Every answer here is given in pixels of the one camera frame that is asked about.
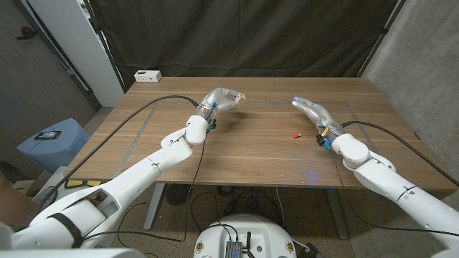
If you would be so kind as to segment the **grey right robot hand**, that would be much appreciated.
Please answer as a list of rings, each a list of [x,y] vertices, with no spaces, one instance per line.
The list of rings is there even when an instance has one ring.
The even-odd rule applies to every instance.
[[[344,129],[322,105],[298,96],[293,98],[292,105],[306,114],[309,120],[316,125],[322,136],[327,135],[329,138],[334,139],[345,133]]]

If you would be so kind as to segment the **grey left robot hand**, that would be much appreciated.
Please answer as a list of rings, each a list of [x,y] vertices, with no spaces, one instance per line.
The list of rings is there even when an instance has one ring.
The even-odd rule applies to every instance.
[[[204,97],[194,114],[210,120],[217,113],[231,110],[239,105],[241,95],[238,91],[218,87]]]

